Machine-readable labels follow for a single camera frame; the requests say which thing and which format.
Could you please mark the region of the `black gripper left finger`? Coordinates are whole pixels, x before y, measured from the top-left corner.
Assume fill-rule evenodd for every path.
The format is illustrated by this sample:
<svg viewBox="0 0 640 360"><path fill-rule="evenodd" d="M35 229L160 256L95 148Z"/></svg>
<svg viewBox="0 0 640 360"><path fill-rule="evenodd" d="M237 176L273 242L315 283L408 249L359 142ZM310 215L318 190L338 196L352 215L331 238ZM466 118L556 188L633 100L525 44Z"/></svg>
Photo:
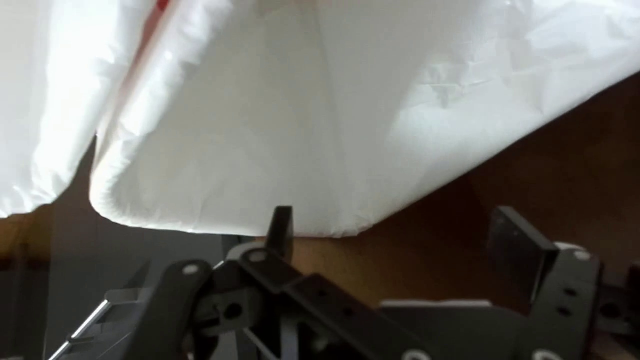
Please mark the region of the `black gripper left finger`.
<svg viewBox="0 0 640 360"><path fill-rule="evenodd" d="M292 249L292 207L277 206L265 245L218 266L170 264L148 301L148 360L209 360L223 334L275 360L429 360L425 337L300 274Z"/></svg>

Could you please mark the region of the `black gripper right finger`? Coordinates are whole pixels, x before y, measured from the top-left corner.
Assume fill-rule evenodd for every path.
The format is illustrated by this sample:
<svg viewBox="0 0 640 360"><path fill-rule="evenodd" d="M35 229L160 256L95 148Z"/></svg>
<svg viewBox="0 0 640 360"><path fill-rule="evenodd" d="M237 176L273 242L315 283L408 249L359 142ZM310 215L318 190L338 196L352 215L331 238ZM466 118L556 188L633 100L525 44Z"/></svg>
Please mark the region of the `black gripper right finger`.
<svg viewBox="0 0 640 360"><path fill-rule="evenodd" d="M510 206L493 210L488 253L530 299L519 360L583 360L603 262L584 247L561 247Z"/></svg>

